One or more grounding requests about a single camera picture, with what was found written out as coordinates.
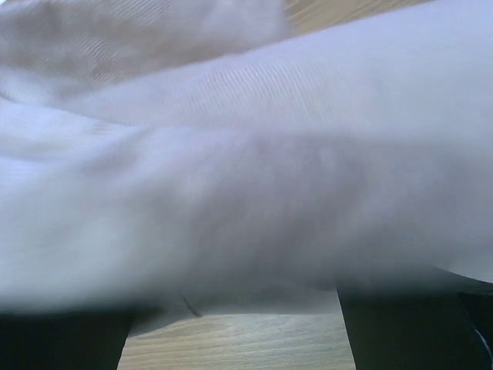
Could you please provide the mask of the beige t shirt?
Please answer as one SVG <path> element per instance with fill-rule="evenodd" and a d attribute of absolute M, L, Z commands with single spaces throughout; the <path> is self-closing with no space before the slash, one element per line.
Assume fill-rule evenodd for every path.
<path fill-rule="evenodd" d="M 492 280 L 492 3 L 1 4 L 1 311 L 324 309 Z"/>

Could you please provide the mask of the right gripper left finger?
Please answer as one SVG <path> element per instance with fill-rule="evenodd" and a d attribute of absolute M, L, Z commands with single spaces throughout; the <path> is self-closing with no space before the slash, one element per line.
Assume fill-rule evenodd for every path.
<path fill-rule="evenodd" d="M 135 312 L 1 315 L 1 370 L 118 368 Z"/>

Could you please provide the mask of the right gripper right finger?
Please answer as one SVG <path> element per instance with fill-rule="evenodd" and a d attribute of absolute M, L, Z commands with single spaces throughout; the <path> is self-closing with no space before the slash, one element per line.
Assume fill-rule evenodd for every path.
<path fill-rule="evenodd" d="M 421 283 L 391 293 L 339 282 L 337 295 L 359 370 L 492 367 L 492 285 L 438 270 L 445 289 Z"/>

